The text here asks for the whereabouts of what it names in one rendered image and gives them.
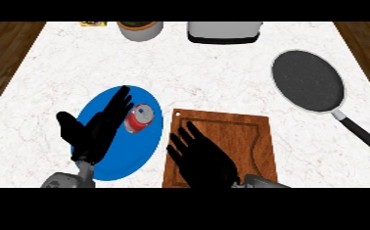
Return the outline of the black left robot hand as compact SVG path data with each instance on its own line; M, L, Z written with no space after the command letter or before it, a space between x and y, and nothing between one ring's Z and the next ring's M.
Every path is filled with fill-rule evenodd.
M83 124L68 112L56 114L60 137L74 147L71 160L94 165L108 153L118 128L133 108L130 88L122 85L105 109Z

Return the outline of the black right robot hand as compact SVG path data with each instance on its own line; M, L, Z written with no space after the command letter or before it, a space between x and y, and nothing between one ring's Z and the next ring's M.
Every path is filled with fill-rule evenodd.
M233 160L190 121L186 129L180 128L178 133L171 134L171 141L168 154L190 188L230 189L240 183Z

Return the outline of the brown wooden cutting board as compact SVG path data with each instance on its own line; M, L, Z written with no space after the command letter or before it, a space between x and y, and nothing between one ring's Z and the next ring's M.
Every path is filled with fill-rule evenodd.
M180 134L180 128L192 136L186 126L189 121L233 160L240 181L245 181L248 174L254 174L276 182L268 117L174 109L171 133L177 135L184 145L187 142Z

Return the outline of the black frying pan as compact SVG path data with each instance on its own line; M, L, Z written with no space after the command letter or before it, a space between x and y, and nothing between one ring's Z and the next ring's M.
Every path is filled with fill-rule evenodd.
M274 86L287 101L308 112L332 114L370 147L370 133L339 110L345 86L330 63L311 52L289 50L274 58L270 71Z

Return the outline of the red soda can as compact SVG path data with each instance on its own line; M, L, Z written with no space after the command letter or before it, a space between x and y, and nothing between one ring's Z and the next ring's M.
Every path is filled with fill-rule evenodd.
M130 111L124 120L124 128L128 133L139 133L153 121L153 110L147 104L139 104Z

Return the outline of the blue round plate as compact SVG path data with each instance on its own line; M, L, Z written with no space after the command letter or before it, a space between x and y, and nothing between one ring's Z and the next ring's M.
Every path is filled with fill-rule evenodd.
M140 87L130 86L128 95L134 104L130 112L144 115L152 109L153 119L140 125L139 120L128 118L130 126L119 126L103 160L94 165L94 179L116 180L130 175L149 161L162 137L164 117L153 95Z

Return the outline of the grey plant pot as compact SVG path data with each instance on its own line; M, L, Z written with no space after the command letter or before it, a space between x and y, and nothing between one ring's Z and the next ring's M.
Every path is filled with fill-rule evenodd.
M136 22L136 25L127 25L124 22L118 22L116 25L122 36L134 42L153 39L164 28L162 22Z

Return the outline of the grey toaster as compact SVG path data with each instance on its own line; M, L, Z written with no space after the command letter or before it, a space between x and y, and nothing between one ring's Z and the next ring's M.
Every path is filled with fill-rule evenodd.
M259 38L262 22L189 22L187 39L200 44L245 44Z

